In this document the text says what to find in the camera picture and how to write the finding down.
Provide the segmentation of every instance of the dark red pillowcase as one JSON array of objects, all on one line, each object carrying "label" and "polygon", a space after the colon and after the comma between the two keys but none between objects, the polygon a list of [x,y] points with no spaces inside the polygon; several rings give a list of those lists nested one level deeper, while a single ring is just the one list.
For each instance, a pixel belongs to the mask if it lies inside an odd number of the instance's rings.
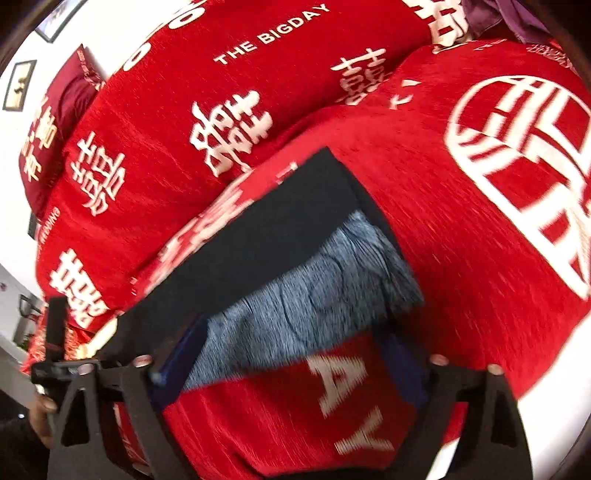
[{"label": "dark red pillowcase", "polygon": [[61,150],[94,100],[102,79],[80,45],[49,86],[19,155],[22,183],[39,220],[64,169]]}]

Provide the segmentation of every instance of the red bedding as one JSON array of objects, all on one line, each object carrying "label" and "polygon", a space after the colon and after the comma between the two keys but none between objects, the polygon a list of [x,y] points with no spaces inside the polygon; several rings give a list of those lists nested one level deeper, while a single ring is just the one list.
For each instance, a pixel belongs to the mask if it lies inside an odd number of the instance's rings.
[{"label": "red bedding", "polygon": [[[41,289],[68,294],[72,324],[96,332],[137,302],[135,279],[164,243],[275,153],[283,130],[358,103],[416,48],[452,44],[461,25],[455,0],[183,9],[109,79],[67,143],[47,210],[59,218],[39,245]],[[72,287],[72,268],[84,288]]]},{"label": "red bedding", "polygon": [[[304,133],[269,163],[298,162],[328,145],[387,214],[423,289],[426,308],[407,322],[409,330],[429,351],[456,364],[501,364],[520,397],[589,311],[589,230],[580,215],[589,200],[589,104],[576,75],[531,47],[474,42],[437,54],[426,47],[367,103],[326,109],[297,125],[293,132]],[[527,215],[538,205],[544,208],[535,218],[545,221],[536,235]],[[567,242],[574,245],[572,253],[558,255]],[[339,355],[363,359],[372,350],[343,348]],[[291,386],[297,368],[298,381]],[[394,450],[381,450],[379,442],[336,455],[345,426],[361,438],[371,424],[371,437],[394,449],[407,431],[397,394],[387,393],[377,373],[366,381],[367,397],[361,400],[354,391],[351,398],[360,403],[344,401],[335,423],[322,420],[318,408],[300,417],[300,405],[313,405],[324,391],[305,362],[184,393],[166,417],[197,471],[208,478],[258,478],[283,467],[382,466]],[[396,407],[380,408],[379,421],[371,423],[369,413],[384,396]],[[299,405],[280,400],[294,397]],[[241,401],[219,400],[226,398]],[[260,412],[256,427],[243,423],[253,411]],[[369,412],[369,423],[360,423],[360,412]],[[285,428],[293,415],[299,436]],[[458,414],[448,439],[460,425]],[[206,439],[211,430],[215,449]],[[311,430],[322,445],[303,440]],[[274,438],[272,445],[259,443],[259,431]],[[290,460],[283,457],[286,449]],[[236,456],[231,466],[216,460],[220,451]]]}]

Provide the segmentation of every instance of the purple cloth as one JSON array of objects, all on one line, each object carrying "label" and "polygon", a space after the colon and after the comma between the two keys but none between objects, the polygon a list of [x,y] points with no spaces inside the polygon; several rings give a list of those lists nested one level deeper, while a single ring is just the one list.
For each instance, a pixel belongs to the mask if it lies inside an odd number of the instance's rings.
[{"label": "purple cloth", "polygon": [[463,0],[468,24],[480,37],[502,20],[522,43],[548,44],[550,33],[518,0]]}]

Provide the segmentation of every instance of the folded cloth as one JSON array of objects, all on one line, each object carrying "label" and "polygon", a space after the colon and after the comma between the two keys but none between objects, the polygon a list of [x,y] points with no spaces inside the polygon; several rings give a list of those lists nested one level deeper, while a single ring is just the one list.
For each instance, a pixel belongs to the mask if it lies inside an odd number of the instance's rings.
[{"label": "folded cloth", "polygon": [[294,170],[122,315],[98,355],[129,362],[212,315],[194,388],[287,365],[420,305],[383,216],[330,152]]},{"label": "folded cloth", "polygon": [[416,48],[467,30],[459,0],[208,0],[154,31],[63,153],[37,280],[96,333],[163,245],[316,109],[360,104]]},{"label": "folded cloth", "polygon": [[548,44],[550,32],[519,0],[463,0],[466,19],[477,37],[504,21],[522,43]]}]

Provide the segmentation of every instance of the picture frame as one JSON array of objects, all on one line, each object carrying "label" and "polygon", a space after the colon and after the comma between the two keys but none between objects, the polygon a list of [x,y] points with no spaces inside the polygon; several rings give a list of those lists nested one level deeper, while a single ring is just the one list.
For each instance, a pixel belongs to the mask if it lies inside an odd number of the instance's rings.
[{"label": "picture frame", "polygon": [[46,42],[53,43],[87,0],[63,0],[35,29]]},{"label": "picture frame", "polygon": [[22,112],[36,64],[36,60],[21,61],[14,64],[6,95],[4,96],[2,110]]},{"label": "picture frame", "polygon": [[33,212],[31,212],[31,216],[29,217],[29,228],[27,233],[33,240],[37,241],[39,233],[39,220],[37,220],[37,217]]}]

